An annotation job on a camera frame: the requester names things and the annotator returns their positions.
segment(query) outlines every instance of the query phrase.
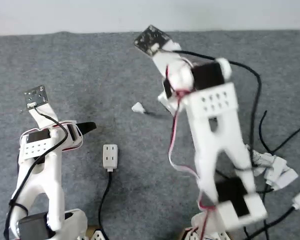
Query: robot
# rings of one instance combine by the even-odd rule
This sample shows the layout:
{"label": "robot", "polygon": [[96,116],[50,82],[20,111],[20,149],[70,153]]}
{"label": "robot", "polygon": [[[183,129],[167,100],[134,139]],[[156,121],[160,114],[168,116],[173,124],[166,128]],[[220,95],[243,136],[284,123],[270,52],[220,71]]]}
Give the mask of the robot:
{"label": "robot", "polygon": [[[65,211],[61,186],[62,152],[82,146],[83,136],[96,128],[94,122],[74,120],[58,122],[48,103],[43,85],[24,92],[26,108],[38,128],[20,137],[18,179],[10,200],[4,237],[9,239],[9,226],[16,239],[22,240],[88,240],[88,220],[80,209]],[[28,216],[36,197],[45,193],[47,212]],[[92,239],[97,239],[99,231]]]}
{"label": "robot", "polygon": [[[242,139],[238,119],[238,101],[229,62],[217,58],[206,64],[195,65],[177,52],[181,47],[164,32],[150,25],[134,44],[152,58],[163,76],[164,91],[158,100],[174,115],[185,109],[195,148],[196,172],[185,166],[171,165],[178,171],[196,177],[200,194],[201,213],[191,220],[200,233],[225,232],[247,226],[267,217],[267,211],[256,193],[252,163]],[[217,121],[212,131],[210,121]],[[174,143],[172,131],[171,142]],[[231,159],[237,177],[215,182],[218,154],[225,152]],[[214,206],[203,206],[206,194]]]}

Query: red wire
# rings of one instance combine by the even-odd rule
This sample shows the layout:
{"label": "red wire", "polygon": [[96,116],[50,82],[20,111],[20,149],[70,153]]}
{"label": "red wire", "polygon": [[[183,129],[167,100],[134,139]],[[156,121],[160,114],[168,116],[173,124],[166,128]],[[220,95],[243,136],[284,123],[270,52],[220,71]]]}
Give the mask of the red wire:
{"label": "red wire", "polygon": [[200,240],[204,239],[204,235],[205,235],[205,231],[206,231],[206,226],[207,226],[207,222],[208,222],[208,216],[209,216],[209,209],[207,209],[207,211],[206,211],[206,215],[205,215],[203,226],[202,226]]}

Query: power strip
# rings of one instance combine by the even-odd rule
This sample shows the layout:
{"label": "power strip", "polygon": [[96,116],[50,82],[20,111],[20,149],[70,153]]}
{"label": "power strip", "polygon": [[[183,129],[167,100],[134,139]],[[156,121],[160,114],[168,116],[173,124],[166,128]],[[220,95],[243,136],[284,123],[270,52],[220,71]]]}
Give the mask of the power strip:
{"label": "power strip", "polygon": [[106,240],[106,239],[100,230],[96,230],[91,240]]}
{"label": "power strip", "polygon": [[[181,240],[199,240],[196,232],[189,231]],[[204,240],[232,240],[226,232],[214,232],[203,237]]]}

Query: wire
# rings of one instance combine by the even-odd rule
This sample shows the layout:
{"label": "wire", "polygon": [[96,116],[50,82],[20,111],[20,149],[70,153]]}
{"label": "wire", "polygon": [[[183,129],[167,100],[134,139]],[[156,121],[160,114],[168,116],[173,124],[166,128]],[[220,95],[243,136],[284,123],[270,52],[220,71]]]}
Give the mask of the wire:
{"label": "wire", "polygon": [[251,240],[253,238],[255,238],[256,236],[258,236],[259,234],[263,233],[266,229],[272,228],[275,225],[281,223],[283,220],[285,220],[290,214],[292,214],[296,209],[292,206],[291,208],[289,208],[289,210],[284,213],[281,217],[279,217],[278,219],[270,222],[267,224],[266,227],[262,227],[260,229],[258,229],[257,231],[255,231],[254,233],[252,233],[250,235],[250,237],[246,237],[244,240]]}
{"label": "wire", "polygon": [[[265,200],[266,200],[266,193],[267,193],[267,190],[270,188],[270,185],[268,184],[265,184],[264,185],[264,191],[262,193],[262,202],[263,202],[263,205],[265,205]],[[263,220],[263,226],[266,228],[267,227],[267,220]],[[264,234],[265,234],[265,239],[266,240],[269,240],[269,232],[268,232],[268,229],[266,228],[264,230]]]}
{"label": "wire", "polygon": [[24,186],[26,185],[26,182],[27,182],[28,178],[29,178],[30,175],[31,175],[31,172],[33,171],[33,169],[35,168],[35,166],[37,165],[37,163],[40,163],[40,162],[44,159],[44,157],[45,157],[47,154],[51,153],[51,152],[54,151],[56,148],[58,148],[61,144],[63,144],[63,143],[67,140],[68,135],[69,135],[69,134],[68,134],[68,131],[65,129],[65,127],[62,126],[58,121],[54,120],[52,117],[50,117],[50,116],[48,116],[48,115],[45,115],[45,114],[39,112],[36,108],[34,108],[34,109],[36,110],[36,112],[37,112],[39,115],[41,115],[41,116],[45,117],[46,119],[51,120],[52,122],[54,122],[55,124],[57,124],[57,125],[64,131],[65,136],[64,136],[64,138],[63,138],[60,142],[58,142],[56,145],[54,145],[53,147],[51,147],[50,149],[48,149],[46,152],[44,152],[40,157],[38,157],[38,158],[33,162],[33,164],[30,166],[28,172],[26,173],[26,175],[25,175],[23,181],[21,182],[19,188],[18,188],[17,191],[15,192],[13,198],[9,201],[9,206],[10,206],[10,207],[9,207],[9,211],[8,211],[8,213],[7,213],[7,215],[6,215],[5,225],[4,225],[4,231],[3,231],[3,236],[4,236],[5,240],[9,240],[9,225],[10,225],[10,218],[11,218],[12,211],[13,211],[15,205],[16,205],[17,199],[18,199],[18,197],[19,197],[19,195],[20,195],[22,189],[23,189]]}
{"label": "wire", "polygon": [[297,135],[300,132],[300,128],[297,129],[296,131],[294,131],[290,136],[288,136],[279,146],[277,146],[274,150],[270,150],[270,148],[267,146],[267,144],[264,141],[263,135],[262,135],[262,124],[264,122],[264,119],[267,115],[267,110],[264,111],[263,116],[260,120],[259,123],[259,138],[260,141],[262,143],[262,145],[264,146],[264,148],[267,150],[268,153],[274,155],[276,153],[276,151],[278,151],[279,149],[281,149],[287,142],[289,142],[295,135]]}
{"label": "wire", "polygon": [[262,145],[267,150],[267,152],[272,154],[272,151],[269,149],[269,147],[265,143],[264,138],[262,136],[262,123],[264,122],[264,119],[265,119],[265,117],[267,115],[267,112],[268,112],[267,110],[264,111],[263,116],[262,116],[262,118],[261,118],[261,120],[259,122],[259,138],[260,138],[260,141],[261,141]]}
{"label": "wire", "polygon": [[170,137],[170,145],[169,145],[169,149],[168,149],[168,159],[169,162],[171,164],[171,166],[179,171],[179,172],[187,172],[192,174],[193,176],[195,176],[195,178],[198,180],[199,176],[197,175],[197,173],[191,169],[188,166],[185,165],[177,165],[172,161],[172,151],[174,149],[175,146],[175,141],[176,141],[176,133],[177,133],[177,123],[178,123],[178,116],[179,116],[179,109],[180,109],[180,104],[181,104],[181,100],[183,97],[185,97],[186,95],[190,94],[190,91],[186,91],[186,90],[179,90],[176,91],[177,97],[178,97],[178,102],[177,102],[177,108],[175,111],[175,114],[173,116],[173,121],[172,121],[172,130],[171,130],[171,137]]}
{"label": "wire", "polygon": [[102,226],[102,221],[101,221],[101,210],[102,210],[102,204],[104,203],[105,201],[105,198],[110,190],[110,186],[111,186],[111,181],[112,181],[112,172],[109,171],[108,172],[108,184],[106,185],[106,189],[103,193],[103,196],[101,198],[101,202],[100,202],[100,205],[99,205],[99,209],[98,209],[98,221],[99,221],[99,227],[100,229],[102,230],[102,233],[104,235],[104,237],[108,240],[109,238],[107,237],[106,233],[105,233],[105,230],[104,230],[104,227]]}
{"label": "wire", "polygon": [[210,209],[207,209],[207,210],[206,210],[206,215],[205,215],[204,222],[203,222],[203,226],[202,226],[202,231],[201,231],[201,235],[200,235],[200,240],[202,240],[202,239],[204,238],[204,235],[205,235],[206,226],[207,226],[208,217],[209,217],[209,211],[210,211]]}
{"label": "wire", "polygon": [[[183,50],[175,50],[173,51],[174,53],[177,54],[187,54],[187,55],[192,55],[192,56],[196,56],[202,59],[208,59],[208,60],[215,60],[215,57],[212,56],[207,56],[207,55],[203,55],[203,54],[199,54],[196,52],[192,52],[192,51],[183,51]],[[261,95],[261,89],[262,89],[262,82],[261,82],[261,77],[259,75],[259,73],[257,73],[255,70],[253,70],[251,67],[242,64],[240,62],[236,62],[236,61],[229,61],[230,64],[244,68],[246,70],[248,70],[250,73],[252,73],[257,80],[258,83],[258,87],[257,87],[257,91],[254,97],[254,101],[253,101],[253,106],[252,106],[252,111],[251,111],[251,120],[250,120],[250,133],[249,133],[249,154],[250,154],[250,162],[252,166],[255,166],[256,164],[253,161],[253,149],[254,149],[254,145],[255,145],[255,134],[254,134],[254,129],[255,129],[255,119],[256,119],[256,111],[257,111],[257,107],[258,107],[258,103],[259,103],[259,98]]]}

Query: gray carpet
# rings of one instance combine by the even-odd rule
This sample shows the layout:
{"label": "gray carpet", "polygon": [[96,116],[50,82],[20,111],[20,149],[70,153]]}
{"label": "gray carpet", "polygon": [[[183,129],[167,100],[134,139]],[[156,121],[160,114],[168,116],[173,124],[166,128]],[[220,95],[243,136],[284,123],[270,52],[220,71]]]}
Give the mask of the gray carpet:
{"label": "gray carpet", "polygon": [[[198,189],[192,177],[176,172],[167,159],[172,118],[157,102],[161,76],[152,61],[136,50],[138,33],[71,34],[0,37],[0,239],[8,202],[17,181],[19,136],[36,127],[24,111],[26,89],[44,84],[60,120],[95,121],[83,147],[62,156],[66,209],[80,208],[89,224],[107,184],[102,168],[103,144],[118,144],[119,165],[103,208],[103,225],[111,240],[173,240],[198,212]],[[257,112],[264,110],[264,138],[271,148],[300,127],[300,31],[173,32],[184,50],[222,56],[258,71],[263,90]],[[233,68],[239,118],[248,141],[250,112],[257,87],[247,71]],[[152,118],[132,113],[142,102]],[[256,136],[256,149],[264,149]],[[278,152],[299,178],[266,199],[269,221],[283,214],[300,191],[300,134]],[[193,164],[194,148],[185,114],[181,116],[174,159]],[[226,158],[218,168],[233,174]],[[258,188],[263,187],[261,178]],[[39,197],[31,213],[47,209]],[[248,227],[253,231],[261,224]],[[300,240],[300,211],[272,228],[272,240]],[[242,239],[241,230],[233,233]]]}

